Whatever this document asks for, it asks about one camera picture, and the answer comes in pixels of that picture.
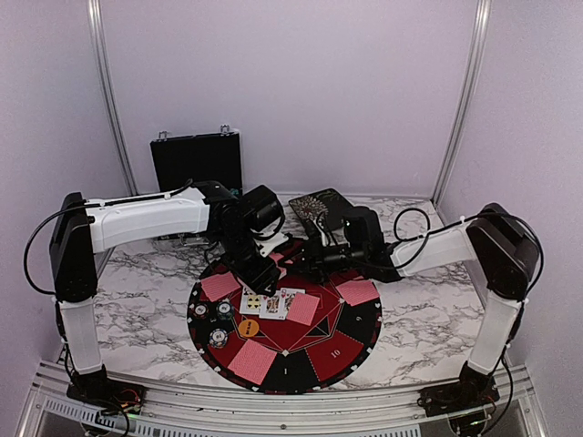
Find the black poker chip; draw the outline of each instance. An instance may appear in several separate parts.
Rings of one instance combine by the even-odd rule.
[[[209,345],[215,349],[222,349],[227,345],[227,331],[217,328],[210,333]]]
[[[192,311],[195,319],[206,319],[209,315],[209,307],[207,307],[204,303],[199,303],[196,307],[194,307],[194,311]]]
[[[235,309],[229,302],[219,302],[217,305],[217,317],[219,320],[230,320],[235,314]]]

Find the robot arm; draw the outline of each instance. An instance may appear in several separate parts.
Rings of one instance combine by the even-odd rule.
[[[283,210],[275,194],[260,186],[241,199],[221,184],[207,182],[150,196],[83,200],[66,197],[50,243],[56,290],[57,325],[74,363],[69,395],[82,401],[118,399],[127,384],[107,377],[94,320],[97,293],[94,254],[130,241],[183,232],[205,233],[225,249],[223,261],[241,282],[258,294],[275,292],[280,271],[267,257],[269,239],[279,234]],[[273,234],[259,232],[275,220]],[[140,392],[142,388],[132,386]]]
[[[346,211],[343,223],[348,243],[324,247],[314,237],[288,271],[325,281],[335,271],[357,269],[366,278],[394,282],[454,262],[479,261],[488,295],[476,345],[459,382],[424,389],[419,403],[435,415],[498,399],[491,376],[516,334],[540,256],[527,231],[497,204],[467,222],[409,242],[386,244],[376,213],[366,207]]]

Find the poker chip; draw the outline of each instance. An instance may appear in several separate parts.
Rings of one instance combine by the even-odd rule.
[[[256,320],[246,319],[239,324],[241,337],[249,339],[259,333],[259,323]]]
[[[228,302],[221,302],[217,305],[217,317],[220,320],[230,320],[235,314],[235,309]]]
[[[209,315],[209,307],[207,307],[204,303],[198,304],[194,307],[194,318],[195,319],[206,319]]]
[[[217,328],[210,333],[209,345],[215,349],[222,349],[227,344],[227,331]]]

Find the black cable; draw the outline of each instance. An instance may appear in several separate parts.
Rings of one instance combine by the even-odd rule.
[[[535,244],[537,245],[538,248],[538,253],[539,253],[539,264],[538,264],[538,272],[537,275],[535,275],[534,279],[530,282],[530,285],[527,288],[527,291],[525,293],[525,296],[528,295],[528,293],[535,287],[535,285],[537,284],[537,282],[540,280],[540,277],[542,275],[543,272],[543,268],[545,267],[545,254],[543,251],[543,246],[540,242],[540,239],[538,238],[536,232],[530,227],[530,225],[522,218],[518,217],[518,216],[513,216],[512,214],[507,214],[504,212],[496,212],[496,211],[485,211],[485,212],[480,212],[478,214],[475,214],[474,216],[465,218],[465,221],[470,221],[473,219],[482,219],[482,218],[487,218],[487,217],[500,217],[503,219],[511,219],[514,220],[517,223],[520,223],[521,225],[523,225],[526,230],[527,233],[529,234],[529,237],[532,238],[532,240],[535,242]],[[435,234],[438,234],[440,232],[444,232],[448,229],[454,228],[458,225],[462,224],[462,220],[458,220],[457,222],[454,223],[450,223],[449,225],[443,226],[440,229],[434,229],[434,230],[429,230],[426,232],[426,234],[422,234],[422,235],[418,235],[416,237],[412,237],[410,239],[403,239],[403,241],[415,241],[417,239],[421,239],[424,237],[424,243],[421,245],[420,249],[417,250],[417,252],[409,259],[407,260],[405,263],[398,265],[398,266],[392,266],[392,267],[387,267],[387,266],[377,266],[375,264],[370,264],[370,263],[366,263],[366,262],[362,262],[359,261],[357,259],[354,259],[355,262],[363,264],[366,267],[371,267],[374,269],[381,269],[381,270],[396,270],[396,269],[401,269],[402,267],[405,267],[407,265],[409,265],[411,262],[414,261],[414,259],[416,257],[418,257],[421,253],[421,250],[424,249],[427,241],[429,240],[429,237]]]
[[[190,185],[192,185],[192,179],[187,180],[186,184],[179,188],[176,189],[174,191],[171,191],[169,193],[169,195],[171,197],[174,197],[178,194],[180,194],[181,192],[185,191],[187,188],[190,187]],[[156,200],[159,198],[164,198],[163,194],[158,194],[155,196],[150,196],[150,197],[145,197],[145,198],[126,198],[123,200],[112,200],[110,202],[105,202],[103,204],[104,207],[111,207],[114,205],[120,205],[120,204],[124,204],[124,203],[133,203],[133,202],[142,202],[144,200]],[[33,244],[33,241],[36,238],[36,235],[38,235],[38,233],[49,223],[51,222],[53,219],[56,219],[59,216],[62,216],[68,212],[73,212],[73,211],[78,211],[80,209],[87,209],[87,208],[101,208],[102,205],[99,205],[97,203],[86,203],[84,205],[77,205],[75,207],[70,207],[70,208],[65,208],[65,209],[61,209],[60,211],[51,214],[50,216],[48,216],[47,218],[45,218],[40,225],[38,225],[36,227],[36,229],[34,230],[34,232],[30,235],[30,237],[28,238],[28,242],[26,243],[25,246],[25,255],[24,255],[24,259],[23,259],[23,267],[25,270],[25,277],[26,277],[26,281],[28,282],[28,284],[36,291],[38,291],[41,294],[45,294],[47,296],[55,296],[55,292],[51,291],[51,290],[45,290],[45,289],[41,289],[40,287],[38,287],[35,282],[33,281],[32,277],[30,276],[30,272],[28,271],[28,252],[30,252],[30,248]]]
[[[320,217],[324,214],[327,213],[328,211],[324,210],[322,211],[320,214],[318,214],[318,218],[316,219],[316,226],[318,226],[318,228],[320,227],[318,225],[318,222],[320,221]],[[326,235],[326,237],[328,238],[328,242],[333,242],[334,246],[338,246],[338,241],[336,240],[336,237],[334,236],[334,233],[332,232],[332,230],[330,229],[330,225],[328,224],[328,220],[326,220],[326,217],[324,216],[324,220],[323,220],[323,229],[322,229],[324,235]]]
[[[412,212],[412,211],[419,212],[419,213],[421,213],[425,217],[425,223],[427,224],[427,231],[426,231],[427,233],[429,233],[429,230],[431,229],[431,220],[430,220],[429,216],[427,215],[427,213],[425,211],[423,211],[420,208],[406,208],[406,209],[403,209],[397,215],[397,217],[396,217],[396,219],[394,220],[394,223],[393,223],[393,234],[394,234],[394,237],[396,239],[398,239],[399,241],[415,241],[416,239],[419,239],[419,236],[412,237],[412,238],[409,238],[409,239],[402,239],[401,237],[399,237],[399,233],[397,232],[397,228],[398,228],[398,225],[399,225],[399,220],[401,219],[401,217],[404,216],[407,212]]]
[[[502,359],[502,365],[506,369],[506,373],[508,374],[508,379],[510,380],[510,394],[508,394],[508,402],[506,403],[506,406],[504,407],[504,410],[502,410],[502,412],[496,418],[496,420],[494,421],[494,423],[492,423],[487,429],[485,429],[482,432],[482,435],[488,434],[489,432],[491,432],[494,429],[494,427],[496,425],[498,425],[500,423],[500,421],[502,420],[502,418],[504,417],[504,415],[506,414],[506,412],[510,408],[510,404],[512,403],[512,396],[514,395],[514,380],[512,379],[512,372],[510,371],[510,369],[508,369],[508,364],[506,364],[506,360],[505,359]]]
[[[43,222],[40,225],[38,225],[36,227],[35,231],[30,235],[30,238],[28,239],[28,242],[26,243],[26,246],[25,246],[25,255],[24,255],[24,260],[23,260],[24,269],[25,269],[25,277],[26,277],[26,280],[28,281],[28,284],[30,284],[30,286],[33,289],[35,289],[36,291],[38,291],[39,293],[46,294],[48,296],[54,296],[55,295],[55,292],[54,291],[44,290],[44,289],[41,289],[40,287],[38,287],[35,284],[35,282],[33,281],[33,279],[31,278],[30,273],[28,271],[28,252],[30,252],[30,248],[31,248],[31,246],[33,244],[33,241],[36,238],[36,235],[38,235],[38,233],[42,230],[42,228],[44,228],[53,219],[56,219],[57,217],[66,214],[67,212],[77,211],[77,210],[85,209],[85,208],[88,208],[88,206],[87,205],[80,205],[80,206],[77,206],[77,207],[72,207],[72,208],[67,208],[67,209],[61,209],[60,211],[58,211],[58,212],[56,212],[54,214],[51,214],[50,216],[48,216],[47,218],[45,218],[43,220]]]
[[[67,343],[65,343],[65,371],[66,371],[66,375],[69,377],[69,379],[71,380],[71,383],[73,385],[75,385],[75,379],[73,378],[73,371],[75,371],[75,366],[73,371],[71,371],[71,369],[69,368],[69,358],[71,357],[71,350],[69,349],[69,345]],[[128,414],[126,413],[126,411],[121,407],[121,405],[112,402],[112,401],[106,401],[103,399],[87,399],[88,403],[91,404],[106,404],[109,407],[114,407],[114,409],[118,412],[121,412],[121,414],[124,416],[124,419],[126,421],[126,431],[123,433],[123,435],[121,437],[127,437],[127,435],[129,434],[129,417]]]
[[[415,212],[420,212],[421,214],[423,214],[423,216],[425,217],[425,224],[427,226],[427,230],[425,231],[425,234],[421,235],[421,236],[416,236],[413,237],[411,239],[401,239],[398,235],[397,235],[397,224],[399,222],[399,219],[406,214],[407,212],[411,212],[411,211],[415,211]],[[413,261],[415,261],[417,259],[417,257],[419,257],[419,255],[421,255],[421,252],[423,251],[423,249],[425,249],[425,246],[427,246],[427,243],[429,242],[429,237],[430,235],[432,235],[431,232],[431,220],[429,218],[429,215],[427,215],[427,213],[425,211],[423,211],[422,209],[419,208],[407,208],[404,209],[403,211],[401,211],[399,213],[399,215],[396,217],[396,219],[394,220],[394,224],[393,224],[393,231],[394,231],[394,235],[395,237],[399,240],[399,241],[415,241],[419,238],[422,238],[424,236],[424,241],[423,243],[421,243],[421,246],[419,246],[419,249],[416,251],[416,253],[413,254],[413,256],[408,259],[407,261],[405,261],[402,264],[396,265],[396,266],[391,266],[391,267],[386,267],[386,266],[377,266],[374,264],[370,264],[367,262],[362,262],[358,259],[354,259],[355,262],[359,263],[359,264],[363,264],[367,267],[371,267],[374,269],[382,269],[382,270],[397,270],[397,269],[402,269],[403,267],[407,267],[409,264],[411,264]]]
[[[214,250],[215,248],[217,248],[217,246],[219,246],[219,242],[215,241],[214,243],[212,243],[210,245],[210,247],[204,249],[204,252],[202,253],[202,256],[204,257],[205,262],[207,263],[207,266],[210,265],[210,260],[209,260],[209,253]]]

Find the white marble table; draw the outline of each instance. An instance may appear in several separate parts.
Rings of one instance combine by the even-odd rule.
[[[287,198],[280,196],[287,205]],[[349,198],[376,210],[387,241],[404,208],[425,210],[442,226],[430,202],[395,198]],[[283,231],[303,235],[286,206]],[[405,215],[400,235],[423,230],[424,219]],[[96,297],[97,335],[111,371],[155,380],[238,388],[212,370],[190,339],[186,309],[190,291],[206,267],[202,248],[167,241],[119,246],[101,276]],[[329,390],[363,389],[457,376],[474,345],[482,305],[462,265],[425,272],[391,284],[376,282],[383,304],[381,336],[373,352]]]

